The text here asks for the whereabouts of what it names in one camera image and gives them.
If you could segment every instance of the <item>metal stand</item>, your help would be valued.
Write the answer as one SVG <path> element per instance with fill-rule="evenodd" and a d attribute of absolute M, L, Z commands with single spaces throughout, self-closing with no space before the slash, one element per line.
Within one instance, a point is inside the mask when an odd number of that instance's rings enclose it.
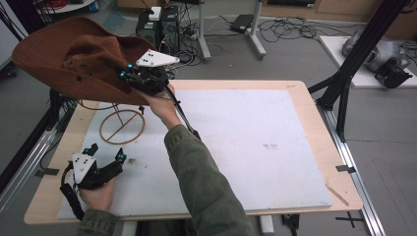
<path fill-rule="evenodd" d="M 264 0 L 257 0 L 257 4 L 256 4 L 256 7 L 255 7 L 255 12 L 254 12 L 254 21 L 253 21 L 253 24 L 252 24 L 252 28 L 247 29 L 247 33 L 248 33 L 249 38 L 254 43 L 255 47 L 257 48 L 258 53 L 260 54 L 260 60 L 264 59 L 264 56 L 267 55 L 267 52 L 264 50 L 264 47 L 261 45 L 261 43 L 258 40 L 257 35 L 256 35 L 257 28 L 258 28 L 258 22 L 259 22 L 259 18 L 260 18 L 263 3 L 264 3 Z M 200 5 L 199 5 L 199 9 L 200 9 L 200 29 L 199 29 L 199 32 L 198 32 L 198 39 L 199 39 L 200 47 L 202 48 L 202 51 L 203 51 L 204 62 L 207 63 L 209 60 L 211 60 L 211 55 L 209 53 L 209 48 L 208 48 L 208 45 L 207 45 L 206 40 L 205 40 L 205 29 L 204 29 L 204 24 L 205 24 L 205 10 L 204 10 L 204 8 L 205 7 L 204 7 L 204 5 L 205 5 L 205 0 L 200 0 Z"/>
<path fill-rule="evenodd" d="M 353 76 L 406 6 L 406 3 L 407 0 L 384 0 L 339 70 L 332 77 L 309 88 L 309 92 L 313 93 L 328 87 L 324 95 L 317 100 L 317 105 L 325 110 L 332 110 L 333 104 L 340 97 L 336 131 L 343 142 L 345 142 L 344 125 L 347 100 Z"/>

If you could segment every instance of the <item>floor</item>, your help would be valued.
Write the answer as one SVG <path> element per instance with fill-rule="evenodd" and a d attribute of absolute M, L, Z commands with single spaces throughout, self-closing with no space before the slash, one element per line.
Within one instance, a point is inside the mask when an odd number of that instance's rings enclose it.
<path fill-rule="evenodd" d="M 121 12 L 113 1 L 103 0 L 98 13 L 79 11 L 103 24 L 117 34 L 135 32 L 135 13 Z M 222 18 L 206 21 L 207 34 L 230 34 L 228 24 Z M 334 27 L 344 23 L 327 23 Z M 351 34 L 362 26 L 339 28 Z M 330 29 L 320 29 L 320 33 L 335 34 Z M 303 81 L 307 87 L 333 75 L 337 67 L 325 49 L 315 40 L 307 38 L 284 39 L 277 42 L 276 34 L 264 30 L 266 39 L 259 39 L 267 51 L 260 61 L 254 48 L 244 36 L 208 36 L 208 48 L 212 59 L 209 63 L 188 66 L 176 70 L 176 80 L 290 80 Z M 417 73 L 416 65 L 409 69 Z M 16 78 L 0 78 L 0 171 L 3 171 L 26 137 L 48 107 L 48 88 L 17 68 Z M 357 89 L 349 94 L 346 118 L 346 140 L 354 156 L 358 170 L 365 183 L 372 203 L 377 211 L 386 235 L 417 235 L 417 102 L 416 88 L 397 89 Z M 323 91 L 312 94 L 319 98 Z M 334 105 L 337 114 L 338 104 Z M 44 163 L 53 154 L 48 154 Z M 77 224 L 26 225 L 23 217 L 37 188 L 40 178 L 28 179 L 6 213 L 0 215 L 2 235 L 75 235 Z M 362 218 L 359 211 L 349 212 L 353 218 Z M 351 223 L 337 220 L 348 217 L 348 212 L 306 213 L 301 215 L 299 235 L 369 235 L 362 221 Z M 280 216 L 272 217 L 274 235 L 291 235 L 288 228 L 281 225 Z M 256 218 L 254 226 L 259 229 Z M 117 224 L 114 235 L 121 235 L 122 225 Z"/>

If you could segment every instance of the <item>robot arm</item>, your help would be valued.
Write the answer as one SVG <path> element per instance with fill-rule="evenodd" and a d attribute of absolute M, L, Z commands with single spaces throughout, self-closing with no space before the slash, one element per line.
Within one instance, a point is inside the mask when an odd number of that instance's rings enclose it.
<path fill-rule="evenodd" d="M 342 47 L 343 56 L 347 56 L 361 36 L 357 30 Z M 386 88 L 394 89 L 411 78 L 405 69 L 410 64 L 405 51 L 401 50 L 398 42 L 383 37 L 365 60 L 366 68 L 376 73 L 375 78 Z"/>
<path fill-rule="evenodd" d="M 180 102 L 176 99 L 174 93 L 168 87 L 169 81 L 165 70 L 160 67 L 177 62 L 179 62 L 177 57 L 148 50 L 148 52 L 146 52 L 136 62 L 136 66 L 132 64 L 127 65 L 126 70 L 120 72 L 119 77 L 126 80 L 126 82 L 133 88 L 151 96 L 155 96 L 160 92 L 166 91 L 189 131 L 200 139 L 199 133 L 191 127 L 185 117 L 184 111 L 181 109 Z"/>

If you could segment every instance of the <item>black metal frame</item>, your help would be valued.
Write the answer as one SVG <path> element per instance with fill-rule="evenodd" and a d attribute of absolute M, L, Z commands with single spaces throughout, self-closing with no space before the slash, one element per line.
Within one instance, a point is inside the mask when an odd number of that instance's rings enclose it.
<path fill-rule="evenodd" d="M 343 142 L 346 142 L 344 139 L 344 125 L 349 88 L 353 76 L 407 3 L 408 0 L 384 0 L 339 70 L 330 78 L 309 88 L 310 93 L 327 88 L 323 96 L 316 100 L 317 105 L 324 110 L 332 110 L 333 104 L 340 97 L 336 131 Z"/>
<path fill-rule="evenodd" d="M 37 30 L 46 27 L 44 20 L 37 10 L 43 10 L 43 1 L 31 1 L 31 0 L 6 0 L 7 4 L 14 12 L 16 17 L 21 22 L 22 26 L 25 28 L 28 34 L 31 34 Z M 7 26 L 9 31 L 16 37 L 18 41 L 22 41 L 25 35 L 17 28 L 13 21 L 7 16 L 5 12 L 0 13 L 0 19 Z M 43 115 L 39 123 L 30 133 L 28 138 L 25 140 L 21 148 L 15 154 L 13 159 L 9 162 L 5 170 L 0 173 L 0 194 L 7 188 L 10 181 L 15 176 L 16 172 L 22 166 L 24 161 L 27 159 L 30 151 L 33 149 L 36 142 L 39 140 L 43 132 L 50 131 L 53 125 L 58 121 L 59 109 L 62 105 L 62 102 L 59 100 L 59 95 L 56 91 L 51 90 L 50 92 L 50 107 Z"/>

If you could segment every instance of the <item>green jacket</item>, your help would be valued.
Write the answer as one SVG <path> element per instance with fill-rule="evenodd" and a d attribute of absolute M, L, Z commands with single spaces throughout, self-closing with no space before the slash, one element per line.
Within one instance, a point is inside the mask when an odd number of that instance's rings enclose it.
<path fill-rule="evenodd" d="M 207 147 L 182 125 L 172 128 L 164 141 L 198 235 L 253 235 L 249 218 Z M 111 213 L 89 209 L 79 235 L 112 235 L 116 220 Z"/>

